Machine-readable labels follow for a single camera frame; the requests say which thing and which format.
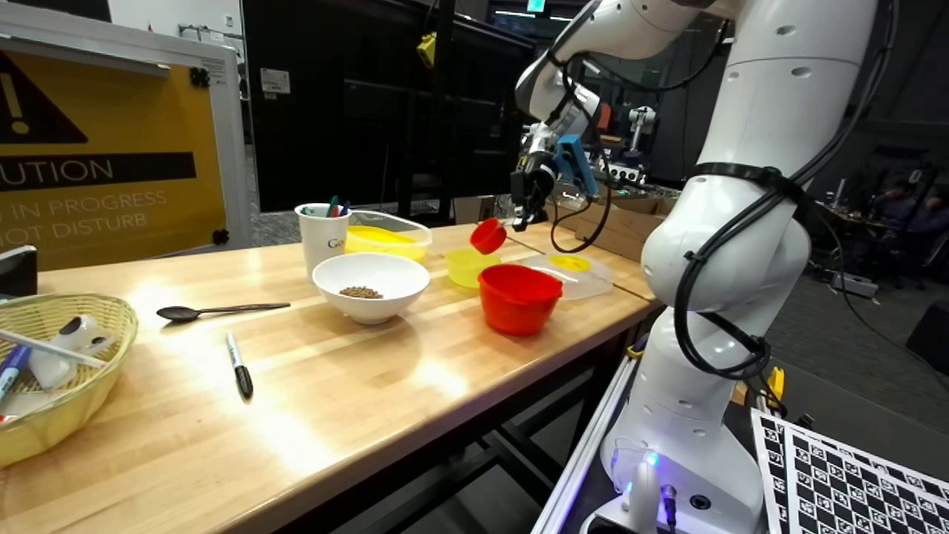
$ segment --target cup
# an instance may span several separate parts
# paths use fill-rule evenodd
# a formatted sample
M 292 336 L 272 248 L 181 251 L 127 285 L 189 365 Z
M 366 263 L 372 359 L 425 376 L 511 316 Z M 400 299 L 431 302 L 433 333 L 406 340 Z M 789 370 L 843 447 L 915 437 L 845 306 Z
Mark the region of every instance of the cup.
M 305 202 L 295 207 L 301 221 L 301 242 L 305 256 L 305 279 L 324 259 L 342 256 L 347 245 L 351 214 L 329 217 L 327 202 Z

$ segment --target metal spoon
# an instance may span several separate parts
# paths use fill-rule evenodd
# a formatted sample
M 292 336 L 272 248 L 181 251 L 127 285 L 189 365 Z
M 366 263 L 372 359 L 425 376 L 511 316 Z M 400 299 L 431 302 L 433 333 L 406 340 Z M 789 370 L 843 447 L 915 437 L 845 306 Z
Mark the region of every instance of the metal spoon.
M 166 307 L 157 307 L 157 313 L 172 322 L 192 322 L 201 313 L 244 313 L 244 310 L 268 310 L 268 307 L 287 307 L 287 306 L 292 302 L 249 302 L 249 306 L 222 306 L 222 307 L 166 306 Z

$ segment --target cable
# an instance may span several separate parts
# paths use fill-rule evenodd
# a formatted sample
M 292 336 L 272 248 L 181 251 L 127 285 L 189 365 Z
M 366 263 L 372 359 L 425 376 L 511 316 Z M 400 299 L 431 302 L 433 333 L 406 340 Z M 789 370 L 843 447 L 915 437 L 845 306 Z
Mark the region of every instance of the cable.
M 762 368 L 762 374 L 748 376 L 744 385 L 748 385 L 748 395 L 766 391 L 766 405 L 771 413 L 777 413 L 784 419 L 789 416 L 789 405 L 774 395 L 774 389 L 771 389 L 768 376 L 766 376 L 766 368 Z
M 888 39 L 867 73 L 867 84 L 861 89 L 858 97 L 858 110 L 851 115 L 851 121 L 845 121 L 834 140 L 815 153 L 811 156 L 789 180 L 794 183 L 806 183 L 814 178 L 814 173 L 820 173 L 830 156 L 836 156 L 836 150 L 843 149 L 843 143 L 851 135 L 851 129 L 858 128 L 858 121 L 864 119 L 870 101 L 876 97 L 883 72 L 891 66 L 891 49 L 895 43 L 895 30 L 900 30 L 900 0 L 891 0 L 891 26 L 888 26 Z M 738 217 L 734 217 L 723 227 L 717 227 L 704 245 L 700 251 L 691 251 L 689 266 L 680 279 L 680 290 L 676 290 L 676 307 L 674 307 L 674 327 L 676 327 L 676 340 L 683 346 L 683 355 L 714 376 L 728 376 L 728 380 L 751 380 L 757 376 L 766 365 L 768 365 L 768 343 L 762 343 L 753 336 L 744 336 L 735 322 L 731 322 L 728 316 L 717 313 L 704 313 L 707 319 L 711 319 L 714 327 L 722 327 L 723 333 L 741 333 L 734 336 L 741 346 L 748 346 L 748 359 L 731 368 L 714 368 L 708 359 L 704 359 L 704 352 L 695 346 L 691 333 L 689 333 L 689 302 L 691 302 L 691 290 L 704 273 L 704 266 L 711 260 L 711 256 L 731 242 L 734 238 L 738 238 L 744 227 L 751 227 L 753 221 L 759 221 L 766 214 L 771 214 L 777 204 L 784 204 L 784 199 L 777 193 L 766 193 L 762 199 L 757 199 L 753 204 L 748 204 Z
M 830 226 L 830 220 L 823 214 L 820 221 L 830 232 L 834 245 L 836 245 L 840 256 L 845 259 L 845 245 L 843 245 L 836 227 Z M 854 306 L 854 299 L 851 299 L 849 290 L 840 290 L 840 297 L 843 297 L 843 302 L 851 307 L 851 313 L 858 316 L 858 322 L 864 322 L 864 330 L 870 330 L 870 333 L 877 336 L 882 340 L 906 349 L 900 340 L 892 340 L 891 336 L 883 336 L 882 330 L 876 330 L 876 327 L 858 310 L 858 306 Z
M 590 134 L 590 143 L 593 143 L 593 156 L 590 156 L 590 159 L 603 159 L 603 167 L 606 167 L 603 173 L 612 175 L 612 162 L 603 156 L 603 135 L 599 135 L 599 129 L 596 129 L 596 121 L 593 121 L 593 115 L 587 113 L 585 101 L 576 95 L 576 78 L 569 78 L 569 66 L 579 63 L 579 60 L 581 60 L 581 57 L 573 57 L 573 60 L 566 60 L 566 63 L 562 66 L 562 81 L 563 81 L 563 101 L 562 101 L 562 107 L 576 104 L 579 113 L 587 119 L 587 128 L 593 129 L 593 134 Z M 606 227 L 606 221 L 608 221 L 608 217 L 612 217 L 614 186 L 612 186 L 608 180 L 599 180 L 599 183 L 606 183 L 606 207 L 603 207 L 603 217 L 599 217 L 593 233 L 581 238 L 579 245 L 562 245 L 562 242 L 559 242 L 559 226 L 562 226 L 563 220 L 573 220 L 573 217 L 587 214 L 590 204 L 593 204 L 593 199 L 587 199 L 585 207 L 569 211 L 569 214 L 563 214 L 563 217 L 559 214 L 559 199 L 553 202 L 553 204 L 556 204 L 553 245 L 556 245 L 559 251 L 581 251 L 581 248 L 587 248 L 590 242 L 596 242 L 596 238 L 603 233 L 603 227 Z

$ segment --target white bowl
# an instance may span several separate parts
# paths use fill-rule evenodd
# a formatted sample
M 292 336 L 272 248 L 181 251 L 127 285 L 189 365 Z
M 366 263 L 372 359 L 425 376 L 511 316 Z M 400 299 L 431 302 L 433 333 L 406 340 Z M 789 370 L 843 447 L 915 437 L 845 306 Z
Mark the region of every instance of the white bowl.
M 357 322 L 384 322 L 406 310 L 431 279 L 422 263 L 400 256 L 335 256 L 313 273 L 327 299 Z M 372 288 L 379 297 L 347 297 L 344 288 Z

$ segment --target utensil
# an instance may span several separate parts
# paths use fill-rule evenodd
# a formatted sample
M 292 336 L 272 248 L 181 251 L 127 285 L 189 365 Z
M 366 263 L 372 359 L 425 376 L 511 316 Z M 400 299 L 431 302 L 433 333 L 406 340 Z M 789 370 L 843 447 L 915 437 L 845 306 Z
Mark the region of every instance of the utensil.
M 238 380 L 238 391 L 244 399 L 249 399 L 255 395 L 255 383 L 241 359 L 238 337 L 231 333 L 225 333 L 225 343 L 228 343 L 228 355 L 231 355 L 231 368 L 235 368 L 235 380 Z
M 157 307 L 157 313 L 172 322 L 192 322 L 201 313 L 244 313 L 244 310 L 268 310 L 268 307 L 287 307 L 287 306 L 292 302 L 249 302 L 249 306 L 222 306 L 222 307 L 166 306 L 166 307 Z
M 56 355 L 63 355 L 63 359 L 75 359 L 75 362 L 81 362 L 81 365 L 87 365 L 87 368 L 105 368 L 105 365 L 106 365 L 106 362 L 92 359 L 92 355 L 87 355 L 87 352 L 78 352 L 78 349 L 69 349 L 69 346 L 56 346 L 56 343 L 50 343 L 50 340 L 28 337 L 28 336 L 9 333 L 9 330 L 0 330 L 0 337 L 28 343 L 28 346 L 32 346 L 32 349 L 56 352 Z

